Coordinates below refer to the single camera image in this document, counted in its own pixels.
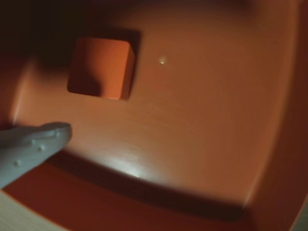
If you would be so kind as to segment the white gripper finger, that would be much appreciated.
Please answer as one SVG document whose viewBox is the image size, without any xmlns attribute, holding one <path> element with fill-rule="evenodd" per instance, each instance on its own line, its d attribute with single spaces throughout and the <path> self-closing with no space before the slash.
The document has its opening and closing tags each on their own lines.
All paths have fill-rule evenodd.
<svg viewBox="0 0 308 231">
<path fill-rule="evenodd" d="M 0 188 L 3 189 L 61 151 L 72 138 L 72 126 L 52 122 L 0 131 Z"/>
</svg>

